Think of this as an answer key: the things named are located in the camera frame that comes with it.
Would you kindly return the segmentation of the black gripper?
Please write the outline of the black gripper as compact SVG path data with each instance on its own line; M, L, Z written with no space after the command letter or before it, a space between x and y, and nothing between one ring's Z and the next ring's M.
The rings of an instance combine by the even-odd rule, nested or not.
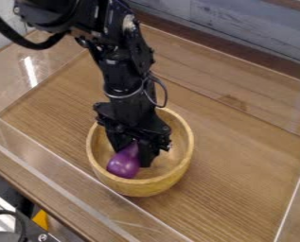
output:
M93 106L97 112L97 121L105 127L106 137L116 152L128 147L133 139L139 141L139 159L141 166L148 168L160 149L171 150L172 128L159 116L156 109L147 112L144 107L97 102Z

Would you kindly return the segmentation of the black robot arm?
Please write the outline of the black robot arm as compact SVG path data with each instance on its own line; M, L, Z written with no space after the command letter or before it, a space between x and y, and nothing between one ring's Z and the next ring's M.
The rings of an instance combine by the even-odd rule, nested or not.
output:
M140 21L125 0L14 0L17 14L34 28L73 36L88 49L105 79L106 102L94 104L98 124L112 147L139 146L141 166L149 167L171 149L172 128L157 110L153 75L155 50L143 35Z

